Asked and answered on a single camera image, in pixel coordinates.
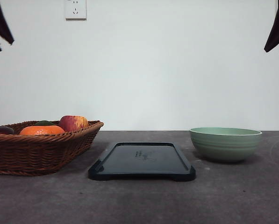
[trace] wicker basket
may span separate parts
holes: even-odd
[[[14,135],[0,134],[0,174],[40,176],[53,174],[77,155],[90,148],[100,121],[89,121],[89,127],[77,132],[57,135],[18,135],[37,121],[5,125],[14,129]]]

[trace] table surface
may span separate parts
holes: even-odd
[[[175,142],[195,167],[190,182],[88,179],[112,142]],[[0,224],[279,224],[279,131],[247,160],[207,161],[186,131],[100,131],[90,150],[58,173],[0,175]]]

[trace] plastic tray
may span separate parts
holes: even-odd
[[[170,178],[191,181],[195,169],[180,149],[169,142],[111,144],[88,170],[88,177],[105,181],[125,178]]]

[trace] ceramic bowl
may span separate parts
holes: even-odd
[[[194,147],[203,156],[225,162],[237,162],[252,155],[262,132],[226,127],[200,127],[190,130]]]

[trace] wall socket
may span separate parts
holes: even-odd
[[[64,16],[67,20],[86,20],[86,0],[64,0]]]

